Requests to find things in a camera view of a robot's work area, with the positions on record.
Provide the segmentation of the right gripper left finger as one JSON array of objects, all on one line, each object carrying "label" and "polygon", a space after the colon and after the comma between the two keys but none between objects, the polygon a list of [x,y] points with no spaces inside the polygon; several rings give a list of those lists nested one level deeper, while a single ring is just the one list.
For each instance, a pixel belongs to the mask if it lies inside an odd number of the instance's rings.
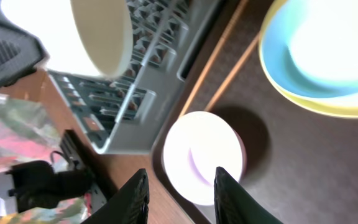
[{"label": "right gripper left finger", "polygon": [[105,205],[81,224],[147,224],[149,202],[147,171],[139,169]]}]

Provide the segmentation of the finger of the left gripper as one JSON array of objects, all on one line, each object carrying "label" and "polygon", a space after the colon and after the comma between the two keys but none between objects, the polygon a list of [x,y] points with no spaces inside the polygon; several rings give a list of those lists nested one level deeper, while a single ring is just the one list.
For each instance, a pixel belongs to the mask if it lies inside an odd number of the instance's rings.
[{"label": "finger of the left gripper", "polygon": [[0,24],[0,88],[34,73],[46,56],[36,37]]}]

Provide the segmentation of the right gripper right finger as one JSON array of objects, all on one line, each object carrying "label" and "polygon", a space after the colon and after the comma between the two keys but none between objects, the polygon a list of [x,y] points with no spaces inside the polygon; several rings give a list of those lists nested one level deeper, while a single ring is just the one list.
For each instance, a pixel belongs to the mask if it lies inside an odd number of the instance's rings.
[{"label": "right gripper right finger", "polygon": [[223,167],[216,168],[214,209],[217,224],[282,224],[259,205]]}]

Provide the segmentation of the white pink cup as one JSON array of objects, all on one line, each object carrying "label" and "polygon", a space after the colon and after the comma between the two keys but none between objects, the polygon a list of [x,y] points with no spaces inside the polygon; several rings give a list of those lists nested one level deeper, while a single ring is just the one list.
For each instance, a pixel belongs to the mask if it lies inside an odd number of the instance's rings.
[{"label": "white pink cup", "polygon": [[0,0],[0,22],[36,36],[48,70],[113,80],[131,60],[125,0]]}]

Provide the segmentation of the yellow plate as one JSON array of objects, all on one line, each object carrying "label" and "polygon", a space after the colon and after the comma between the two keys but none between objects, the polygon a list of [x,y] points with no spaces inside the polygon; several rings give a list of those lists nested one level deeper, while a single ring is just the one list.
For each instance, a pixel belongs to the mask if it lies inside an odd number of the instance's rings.
[{"label": "yellow plate", "polygon": [[259,58],[262,69],[265,73],[265,76],[273,87],[286,99],[292,103],[300,106],[306,110],[312,111],[314,113],[323,114],[325,116],[333,116],[337,118],[346,118],[346,119],[358,119],[358,106],[339,106],[332,105],[330,103],[320,103],[317,100],[309,100],[302,98],[300,96],[292,95],[291,93],[286,92],[283,88],[279,87],[277,83],[273,80],[272,74],[267,68],[267,53],[264,53],[265,41],[267,40],[267,30],[269,25],[273,21],[273,17],[276,13],[281,10],[281,8],[287,3],[286,0],[274,1],[270,8],[267,11],[267,14],[262,23],[260,30],[260,41],[259,41]]}]

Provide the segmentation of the light blue bowl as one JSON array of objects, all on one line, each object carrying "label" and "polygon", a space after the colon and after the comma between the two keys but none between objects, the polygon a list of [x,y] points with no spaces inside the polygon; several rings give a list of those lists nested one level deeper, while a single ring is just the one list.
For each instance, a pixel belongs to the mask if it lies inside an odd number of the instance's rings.
[{"label": "light blue bowl", "polygon": [[274,1],[261,31],[261,64],[287,93],[358,93],[358,0]]}]

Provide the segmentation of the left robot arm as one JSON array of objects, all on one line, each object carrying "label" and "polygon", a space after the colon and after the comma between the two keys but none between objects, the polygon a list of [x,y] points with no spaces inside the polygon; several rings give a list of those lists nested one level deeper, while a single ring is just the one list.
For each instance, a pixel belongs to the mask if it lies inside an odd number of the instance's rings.
[{"label": "left robot arm", "polygon": [[[46,56],[34,36],[0,25],[0,87],[33,73]],[[55,172],[45,161],[32,161],[0,172],[0,217],[33,208],[56,208],[84,195],[92,178],[84,169]]]}]

